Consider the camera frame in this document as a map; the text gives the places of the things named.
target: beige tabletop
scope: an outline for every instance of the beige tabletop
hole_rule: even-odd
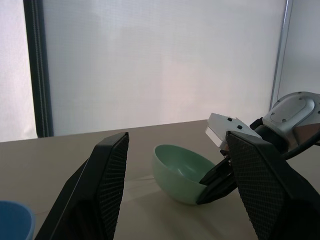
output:
[[[215,164],[219,149],[205,134],[207,122],[193,121],[125,130],[0,143],[0,199],[28,205],[39,231],[66,180],[103,138],[128,131],[129,151],[115,240],[256,240],[238,191],[210,204],[188,206],[169,198],[152,175],[152,151],[175,144]],[[290,165],[320,192],[320,148],[312,147]]]

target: green bowl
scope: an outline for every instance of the green bowl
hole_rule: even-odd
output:
[[[199,181],[215,165],[205,157],[175,145],[159,145],[153,150],[153,176],[160,188],[171,198],[190,205],[206,185]]]

